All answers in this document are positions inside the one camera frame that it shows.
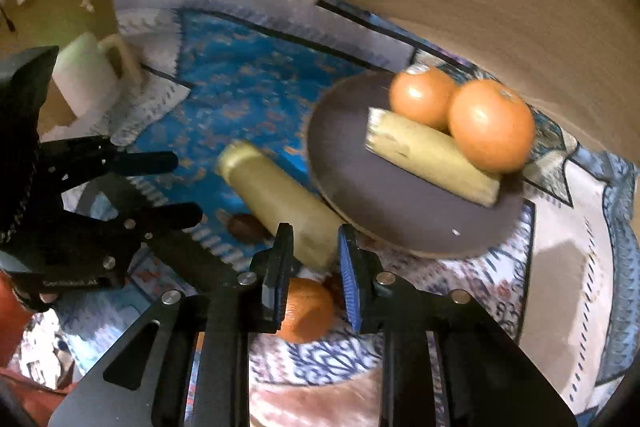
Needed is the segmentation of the small tangerine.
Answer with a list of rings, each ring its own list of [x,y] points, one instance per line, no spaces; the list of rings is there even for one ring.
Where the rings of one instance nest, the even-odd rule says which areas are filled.
[[[329,291],[314,280],[291,279],[277,336],[289,343],[312,343],[326,335],[333,323],[334,303]]]

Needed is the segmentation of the long green banana piece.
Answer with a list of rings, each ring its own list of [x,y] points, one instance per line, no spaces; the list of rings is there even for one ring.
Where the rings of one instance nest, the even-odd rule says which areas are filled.
[[[343,220],[270,157],[253,144],[234,141],[218,157],[217,170],[269,232],[281,223],[292,225],[294,256],[303,265],[317,272],[334,265]]]

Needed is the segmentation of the short green banana piece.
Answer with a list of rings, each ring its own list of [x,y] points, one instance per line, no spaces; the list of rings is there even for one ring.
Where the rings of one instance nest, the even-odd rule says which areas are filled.
[[[393,165],[469,202],[492,207],[500,174],[473,166],[448,134],[390,110],[370,107],[364,147]]]

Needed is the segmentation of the medium orange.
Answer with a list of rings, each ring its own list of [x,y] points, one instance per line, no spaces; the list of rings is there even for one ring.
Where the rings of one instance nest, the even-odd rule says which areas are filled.
[[[395,76],[388,98],[394,113],[445,132],[449,106],[457,90],[457,83],[446,72],[413,65]]]

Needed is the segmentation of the large orange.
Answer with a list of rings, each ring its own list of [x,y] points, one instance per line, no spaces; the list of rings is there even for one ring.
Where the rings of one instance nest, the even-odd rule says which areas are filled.
[[[448,127],[466,159],[494,173],[521,170],[536,134],[529,106],[515,91],[491,79],[472,80],[457,90]]]

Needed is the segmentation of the dark round plate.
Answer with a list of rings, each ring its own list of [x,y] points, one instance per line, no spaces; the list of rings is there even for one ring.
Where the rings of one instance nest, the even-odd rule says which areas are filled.
[[[484,254],[515,230],[525,207],[520,176],[506,176],[490,208],[402,170],[364,147],[370,107],[387,108],[389,72],[337,81],[307,127],[307,164],[328,204],[358,231],[431,259]]]

